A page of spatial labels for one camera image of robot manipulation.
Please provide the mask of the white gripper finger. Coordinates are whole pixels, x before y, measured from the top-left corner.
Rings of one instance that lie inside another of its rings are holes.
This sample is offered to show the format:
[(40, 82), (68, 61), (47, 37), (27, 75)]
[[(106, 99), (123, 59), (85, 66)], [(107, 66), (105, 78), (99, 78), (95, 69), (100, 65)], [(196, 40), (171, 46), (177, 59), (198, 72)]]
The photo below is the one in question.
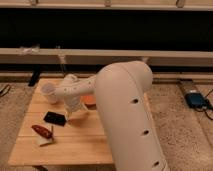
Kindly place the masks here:
[(66, 111), (65, 118), (68, 121), (71, 118), (72, 112)]
[(81, 113), (81, 114), (88, 114), (88, 113), (89, 113), (88, 108), (87, 108), (87, 107), (85, 107), (85, 106), (84, 106), (84, 107), (82, 107), (79, 111), (80, 111), (80, 113)]

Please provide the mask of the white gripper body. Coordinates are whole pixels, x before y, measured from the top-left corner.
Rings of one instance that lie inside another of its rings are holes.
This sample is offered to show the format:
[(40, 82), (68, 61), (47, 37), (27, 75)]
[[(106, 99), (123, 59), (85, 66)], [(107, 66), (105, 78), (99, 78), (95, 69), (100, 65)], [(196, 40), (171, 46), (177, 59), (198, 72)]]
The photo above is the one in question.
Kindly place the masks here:
[(66, 98), (64, 100), (64, 105), (65, 105), (66, 111), (70, 111), (72, 113), (79, 111), (82, 107), (85, 106), (85, 104), (81, 101), (80, 96)]

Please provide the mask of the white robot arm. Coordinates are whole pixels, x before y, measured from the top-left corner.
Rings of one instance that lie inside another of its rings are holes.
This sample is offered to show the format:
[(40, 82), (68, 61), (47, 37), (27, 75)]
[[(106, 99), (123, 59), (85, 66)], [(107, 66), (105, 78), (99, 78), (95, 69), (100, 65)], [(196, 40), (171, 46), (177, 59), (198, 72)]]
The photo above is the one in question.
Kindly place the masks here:
[(170, 171), (144, 102), (153, 74), (142, 61), (110, 64), (96, 75), (56, 88), (71, 100), (92, 93), (117, 171)]

